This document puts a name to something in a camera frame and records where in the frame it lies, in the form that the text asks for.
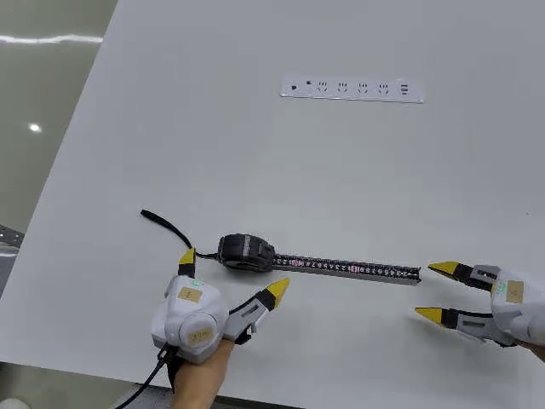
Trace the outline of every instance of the yellow fingertip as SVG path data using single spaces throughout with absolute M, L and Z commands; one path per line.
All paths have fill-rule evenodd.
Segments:
M 441 325 L 442 308 L 415 308 L 415 311 L 422 317 L 426 317 L 435 324 Z
M 286 292 L 286 289 L 290 285 L 290 279 L 281 279 L 276 283 L 272 283 L 267 287 L 267 290 L 274 295 L 274 307 L 276 308 L 282 301 L 282 296 Z
M 434 264 L 430 264 L 427 266 L 433 271 L 436 271 L 437 273 L 442 274 L 448 274 L 453 275 L 454 270 L 456 270 L 456 267 L 458 267 L 459 262 L 436 262 Z
M 188 251 L 186 251 L 186 254 L 184 254 L 180 262 L 178 264 L 194 264 L 195 263 L 195 249 L 191 248 Z

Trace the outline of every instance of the tape measure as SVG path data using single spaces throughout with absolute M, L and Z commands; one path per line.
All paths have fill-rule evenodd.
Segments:
M 220 239 L 217 260 L 230 268 L 258 273 L 276 269 L 407 285 L 421 281 L 420 268 L 277 254 L 264 239 L 241 233 Z

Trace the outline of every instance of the white power strip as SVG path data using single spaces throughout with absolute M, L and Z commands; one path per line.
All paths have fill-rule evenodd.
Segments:
M 417 81 L 406 79 L 384 81 L 376 78 L 286 75 L 282 78 L 280 95 L 292 98 L 424 103 L 422 86 Z

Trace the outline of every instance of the measuring tape blade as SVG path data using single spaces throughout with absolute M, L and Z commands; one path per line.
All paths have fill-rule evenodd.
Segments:
M 418 267 L 287 256 L 285 254 L 275 255 L 272 268 L 297 273 L 324 274 L 333 277 L 368 279 L 405 285 L 416 285 L 421 281 L 420 268 Z

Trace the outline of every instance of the forearm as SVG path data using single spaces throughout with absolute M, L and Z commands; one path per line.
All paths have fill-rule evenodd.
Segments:
M 218 349 L 200 365 L 188 362 L 175 377 L 172 409 L 209 409 L 227 372 L 234 343 L 222 340 Z

